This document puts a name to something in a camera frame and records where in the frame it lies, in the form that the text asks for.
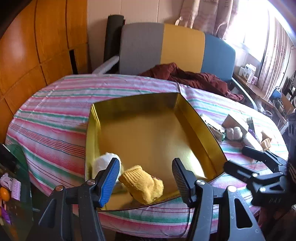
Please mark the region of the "green white medicine box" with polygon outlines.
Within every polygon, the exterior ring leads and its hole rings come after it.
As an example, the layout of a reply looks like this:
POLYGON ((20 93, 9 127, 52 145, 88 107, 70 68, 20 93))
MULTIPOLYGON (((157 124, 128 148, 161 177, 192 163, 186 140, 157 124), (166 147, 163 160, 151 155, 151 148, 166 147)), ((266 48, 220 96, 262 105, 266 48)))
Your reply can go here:
POLYGON ((255 128, 254 128, 254 123, 252 117, 247 118, 247 124, 248 124, 248 132, 251 133, 251 135, 255 138, 256 133, 255 133, 255 128))

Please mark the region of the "green glass side table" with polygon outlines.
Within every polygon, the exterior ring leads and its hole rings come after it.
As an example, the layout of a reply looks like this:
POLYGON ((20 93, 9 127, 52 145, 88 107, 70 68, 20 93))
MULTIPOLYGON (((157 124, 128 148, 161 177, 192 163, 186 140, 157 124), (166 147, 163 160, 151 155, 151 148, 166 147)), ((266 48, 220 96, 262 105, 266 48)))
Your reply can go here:
POLYGON ((1 240, 25 240, 32 225, 27 161, 19 146, 1 144, 1 240))

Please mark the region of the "yellow knitted sock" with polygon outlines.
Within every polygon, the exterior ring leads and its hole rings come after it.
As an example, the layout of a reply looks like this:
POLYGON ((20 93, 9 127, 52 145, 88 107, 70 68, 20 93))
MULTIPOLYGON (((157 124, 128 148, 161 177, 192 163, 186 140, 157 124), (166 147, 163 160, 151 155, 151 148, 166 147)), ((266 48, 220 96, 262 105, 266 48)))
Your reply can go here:
POLYGON ((145 172, 140 165, 124 171, 118 178, 130 193, 141 204, 151 204, 163 195, 163 181, 145 172))

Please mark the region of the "wooden side shelf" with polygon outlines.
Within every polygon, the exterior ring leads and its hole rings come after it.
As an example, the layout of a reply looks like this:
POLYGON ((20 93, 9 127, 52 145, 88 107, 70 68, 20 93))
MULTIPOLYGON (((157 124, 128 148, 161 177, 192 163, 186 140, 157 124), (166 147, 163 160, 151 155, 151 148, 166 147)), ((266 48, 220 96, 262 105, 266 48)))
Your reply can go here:
POLYGON ((273 101, 263 98, 263 93, 255 85, 247 83, 246 80, 235 73, 233 74, 233 78, 242 85, 255 102, 260 103, 264 110, 272 113, 273 116, 271 119, 275 122, 280 132, 284 133, 288 127, 287 116, 295 111, 294 106, 290 103, 286 96, 283 95, 281 97, 282 106, 280 106, 280 109, 277 109, 273 104, 273 101))

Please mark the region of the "white boxes on shelf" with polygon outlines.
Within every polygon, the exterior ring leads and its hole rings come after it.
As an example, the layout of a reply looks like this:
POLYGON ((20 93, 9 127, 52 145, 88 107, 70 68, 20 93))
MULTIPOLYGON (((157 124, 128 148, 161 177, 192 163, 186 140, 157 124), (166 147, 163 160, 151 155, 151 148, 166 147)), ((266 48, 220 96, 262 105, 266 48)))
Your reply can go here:
POLYGON ((256 67, 252 64, 247 63, 245 67, 240 67, 238 75, 242 77, 247 83, 254 84, 257 80, 255 76, 256 67))

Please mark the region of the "pink patterned curtain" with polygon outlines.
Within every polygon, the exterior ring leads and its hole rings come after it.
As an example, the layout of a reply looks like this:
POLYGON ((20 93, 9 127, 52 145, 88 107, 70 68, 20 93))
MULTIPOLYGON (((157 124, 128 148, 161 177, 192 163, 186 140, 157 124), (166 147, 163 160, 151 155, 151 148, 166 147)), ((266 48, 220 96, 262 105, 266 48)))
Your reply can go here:
POLYGON ((281 86, 294 43, 289 23, 271 1, 184 1, 175 24, 218 37, 257 59, 256 86, 265 99, 281 86))

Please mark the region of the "white knitted sock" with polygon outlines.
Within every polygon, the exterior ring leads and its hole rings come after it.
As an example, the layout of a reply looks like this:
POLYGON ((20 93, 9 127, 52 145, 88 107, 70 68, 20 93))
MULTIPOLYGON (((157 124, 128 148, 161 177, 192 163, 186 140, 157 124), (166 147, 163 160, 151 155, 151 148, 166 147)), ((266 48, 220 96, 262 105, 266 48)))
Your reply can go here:
POLYGON ((99 156, 93 161, 92 164, 92 178, 95 178, 99 171, 105 170, 107 166, 109 165, 112 158, 116 158, 119 161, 120 168, 119 168, 119 174, 115 182, 115 186, 113 189, 113 193, 120 193, 125 191, 124 185, 119 181, 120 175, 124 172, 124 167, 121 163, 120 157, 114 153, 108 153, 99 156))

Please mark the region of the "gold metal tray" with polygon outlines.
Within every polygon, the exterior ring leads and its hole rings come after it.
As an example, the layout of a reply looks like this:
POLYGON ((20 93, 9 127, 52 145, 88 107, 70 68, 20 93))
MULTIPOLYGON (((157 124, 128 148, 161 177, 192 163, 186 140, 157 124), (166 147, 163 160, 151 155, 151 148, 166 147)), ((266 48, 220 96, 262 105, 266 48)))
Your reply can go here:
POLYGON ((197 179, 223 173, 226 156, 208 126, 179 93, 154 93, 91 105, 85 146, 85 179, 98 157, 113 153, 123 171, 140 165, 164 184, 156 203, 180 196, 171 164, 179 158, 197 179))

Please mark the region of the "tan sponge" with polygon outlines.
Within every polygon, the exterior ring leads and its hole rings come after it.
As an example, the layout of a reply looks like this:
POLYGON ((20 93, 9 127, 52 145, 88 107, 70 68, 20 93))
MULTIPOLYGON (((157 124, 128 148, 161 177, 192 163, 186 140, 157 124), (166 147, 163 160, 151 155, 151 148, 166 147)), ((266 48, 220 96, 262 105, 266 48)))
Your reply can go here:
POLYGON ((261 134, 262 134, 262 141, 261 141, 260 145, 264 151, 267 151, 271 147, 272 137, 269 133, 267 133, 265 131, 262 131, 261 134))

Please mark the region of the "cracker snack packet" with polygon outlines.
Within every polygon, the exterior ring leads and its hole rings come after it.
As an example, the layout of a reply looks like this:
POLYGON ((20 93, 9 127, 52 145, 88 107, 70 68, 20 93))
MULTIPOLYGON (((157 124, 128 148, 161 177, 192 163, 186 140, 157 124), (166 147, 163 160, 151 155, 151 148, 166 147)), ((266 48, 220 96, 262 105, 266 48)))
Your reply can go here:
POLYGON ((205 114, 200 115, 201 119, 206 123, 208 128, 211 130, 215 138, 222 142, 225 140, 226 137, 226 130, 224 127, 216 123, 214 120, 212 120, 210 117, 208 117, 205 114))

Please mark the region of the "white foam block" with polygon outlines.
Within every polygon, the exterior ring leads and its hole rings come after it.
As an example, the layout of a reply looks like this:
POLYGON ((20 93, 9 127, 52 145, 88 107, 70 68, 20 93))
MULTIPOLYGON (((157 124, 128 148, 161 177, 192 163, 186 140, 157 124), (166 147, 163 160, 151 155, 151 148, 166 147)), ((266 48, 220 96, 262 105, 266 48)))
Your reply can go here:
POLYGON ((262 146, 257 141, 257 139, 249 132, 247 132, 243 137, 243 142, 246 146, 253 148, 257 151, 263 151, 262 146))

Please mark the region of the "orange wooden wardrobe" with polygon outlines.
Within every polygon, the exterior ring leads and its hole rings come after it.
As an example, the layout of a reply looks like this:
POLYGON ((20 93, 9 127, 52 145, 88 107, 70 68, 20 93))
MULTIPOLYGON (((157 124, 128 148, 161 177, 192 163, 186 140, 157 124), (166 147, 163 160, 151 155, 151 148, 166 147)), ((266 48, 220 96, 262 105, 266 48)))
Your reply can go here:
POLYGON ((1 26, 1 142, 36 91, 90 72, 87 1, 20 1, 1 26))

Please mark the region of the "white plastic bag ball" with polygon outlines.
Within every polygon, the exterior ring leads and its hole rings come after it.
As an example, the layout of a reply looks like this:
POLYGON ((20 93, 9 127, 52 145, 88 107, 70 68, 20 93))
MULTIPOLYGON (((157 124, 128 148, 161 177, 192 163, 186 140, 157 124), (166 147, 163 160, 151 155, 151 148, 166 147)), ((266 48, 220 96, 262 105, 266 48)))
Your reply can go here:
POLYGON ((243 137, 243 132, 240 127, 235 126, 233 128, 226 129, 226 137, 231 141, 241 140, 243 137))

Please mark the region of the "blue cup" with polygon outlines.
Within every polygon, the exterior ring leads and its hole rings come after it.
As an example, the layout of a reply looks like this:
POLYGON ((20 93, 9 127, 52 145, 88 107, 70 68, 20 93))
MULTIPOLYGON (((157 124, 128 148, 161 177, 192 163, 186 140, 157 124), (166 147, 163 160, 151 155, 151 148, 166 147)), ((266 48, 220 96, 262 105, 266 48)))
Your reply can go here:
POLYGON ((272 101, 272 100, 276 100, 276 99, 281 99, 281 96, 282 96, 282 90, 278 86, 273 90, 269 100, 272 101))

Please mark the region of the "maroon jacket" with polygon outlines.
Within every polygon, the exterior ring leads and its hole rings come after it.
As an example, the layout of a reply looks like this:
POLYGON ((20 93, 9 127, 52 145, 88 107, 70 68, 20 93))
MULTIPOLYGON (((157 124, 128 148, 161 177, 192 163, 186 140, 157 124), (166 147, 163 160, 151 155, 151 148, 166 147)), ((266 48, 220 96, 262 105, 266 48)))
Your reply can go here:
POLYGON ((232 93, 228 88, 227 83, 222 81, 216 75, 183 71, 176 65, 176 63, 156 65, 138 76, 177 82, 195 89, 201 89, 224 96, 236 102, 240 102, 244 98, 242 94, 232 93))

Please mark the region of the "grey yellow blue chair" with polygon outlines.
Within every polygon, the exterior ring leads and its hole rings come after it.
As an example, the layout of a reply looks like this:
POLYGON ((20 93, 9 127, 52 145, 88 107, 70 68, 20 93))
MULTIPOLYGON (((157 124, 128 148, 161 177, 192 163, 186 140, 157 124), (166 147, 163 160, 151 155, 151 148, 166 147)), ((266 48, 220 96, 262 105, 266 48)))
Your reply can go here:
POLYGON ((254 100, 232 77, 235 50, 223 40, 202 31, 160 23, 132 23, 121 29, 119 53, 93 70, 105 74, 138 75, 159 64, 176 63, 182 70, 210 73, 235 87, 257 109, 254 100))

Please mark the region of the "beige medicine box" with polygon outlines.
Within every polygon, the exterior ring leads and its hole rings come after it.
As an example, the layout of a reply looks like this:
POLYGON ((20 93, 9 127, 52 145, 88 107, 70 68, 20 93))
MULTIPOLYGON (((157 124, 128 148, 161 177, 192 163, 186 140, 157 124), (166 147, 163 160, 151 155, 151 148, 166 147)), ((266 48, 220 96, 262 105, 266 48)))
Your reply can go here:
POLYGON ((249 126, 243 118, 236 114, 228 114, 225 120, 222 122, 224 128, 235 128, 239 127, 242 133, 242 138, 247 134, 249 126))

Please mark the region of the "pink white cloth item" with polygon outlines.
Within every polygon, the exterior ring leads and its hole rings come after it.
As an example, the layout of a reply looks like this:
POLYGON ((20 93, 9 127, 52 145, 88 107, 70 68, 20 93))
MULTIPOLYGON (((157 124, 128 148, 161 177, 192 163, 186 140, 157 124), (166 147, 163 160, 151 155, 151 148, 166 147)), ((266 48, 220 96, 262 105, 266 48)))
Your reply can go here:
POLYGON ((9 190, 11 195, 10 200, 21 200, 21 182, 15 178, 11 178, 8 173, 4 173, 3 176, 1 176, 1 187, 9 190))

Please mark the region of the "orange fruit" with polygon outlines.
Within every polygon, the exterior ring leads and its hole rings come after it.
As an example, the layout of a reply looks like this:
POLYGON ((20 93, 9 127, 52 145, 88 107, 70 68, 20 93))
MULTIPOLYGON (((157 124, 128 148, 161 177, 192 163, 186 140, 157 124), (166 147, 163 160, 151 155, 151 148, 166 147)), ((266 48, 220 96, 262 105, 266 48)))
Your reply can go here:
POLYGON ((4 187, 0 188, 0 196, 1 196, 1 199, 5 202, 8 202, 11 198, 9 190, 7 190, 4 187))

